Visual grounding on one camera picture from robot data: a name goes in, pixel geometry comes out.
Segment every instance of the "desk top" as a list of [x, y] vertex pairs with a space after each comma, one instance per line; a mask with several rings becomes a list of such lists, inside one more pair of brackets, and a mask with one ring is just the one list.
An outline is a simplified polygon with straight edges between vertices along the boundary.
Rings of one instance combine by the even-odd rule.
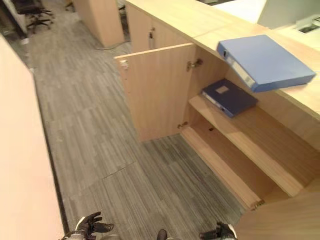
[[167, 24], [218, 57], [216, 49], [221, 40], [267, 34], [317, 72], [317, 76], [308, 84], [281, 88], [276, 92], [320, 118], [320, 51], [195, 0], [126, 0], [126, 3]]

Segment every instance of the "door hinge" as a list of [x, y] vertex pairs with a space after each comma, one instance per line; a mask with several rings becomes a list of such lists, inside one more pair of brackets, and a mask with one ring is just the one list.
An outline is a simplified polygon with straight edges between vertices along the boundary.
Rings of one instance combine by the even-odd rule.
[[264, 205], [266, 202], [265, 202], [265, 200], [260, 200], [260, 201], [257, 201], [254, 205], [253, 205], [253, 207], [251, 208], [251, 211], [256, 211], [257, 209], [258, 209], [258, 207], [260, 207], [260, 206], [262, 206], [262, 205]]
[[192, 68], [196, 68], [199, 67], [200, 65], [202, 65], [204, 63], [204, 61], [202, 61], [202, 59], [198, 58], [195, 62], [191, 63], [191, 61], [188, 61], [186, 63], [186, 71], [189, 72], [189, 70]]
[[188, 125], [188, 122], [187, 121], [185, 121], [184, 123], [182, 123], [182, 124], [178, 124], [178, 129], [179, 128], [182, 128], [182, 127], [184, 127], [185, 125]]

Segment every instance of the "cable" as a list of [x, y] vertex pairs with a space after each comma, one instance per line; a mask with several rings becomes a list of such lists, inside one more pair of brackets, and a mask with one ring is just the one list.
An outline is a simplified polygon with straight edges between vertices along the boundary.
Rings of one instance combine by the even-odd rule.
[[104, 50], [112, 50], [112, 49], [115, 49], [115, 48], [119, 47], [119, 46], [122, 45], [122, 44], [129, 43], [129, 42], [131, 42], [131, 40], [127, 40], [127, 41], [118, 43], [118, 44], [114, 45], [113, 47], [108, 47], [108, 48], [98, 48], [98, 47], [94, 46], [94, 49], [96, 49], [96, 50], [101, 50], [101, 51], [104, 51]]

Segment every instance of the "cabinet shelf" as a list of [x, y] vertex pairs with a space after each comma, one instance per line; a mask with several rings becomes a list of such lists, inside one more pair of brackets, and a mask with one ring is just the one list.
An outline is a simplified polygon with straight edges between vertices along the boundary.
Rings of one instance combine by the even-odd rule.
[[245, 208], [251, 208], [275, 187], [250, 159], [205, 119], [181, 135]]
[[259, 107], [229, 118], [202, 95], [189, 103], [289, 196], [314, 179], [319, 153]]

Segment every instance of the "dark blue binder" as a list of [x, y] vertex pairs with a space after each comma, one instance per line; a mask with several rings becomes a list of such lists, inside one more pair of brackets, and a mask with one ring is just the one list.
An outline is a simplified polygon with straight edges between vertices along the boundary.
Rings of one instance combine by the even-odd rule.
[[255, 106], [258, 101], [227, 79], [205, 87], [202, 94], [230, 118]]

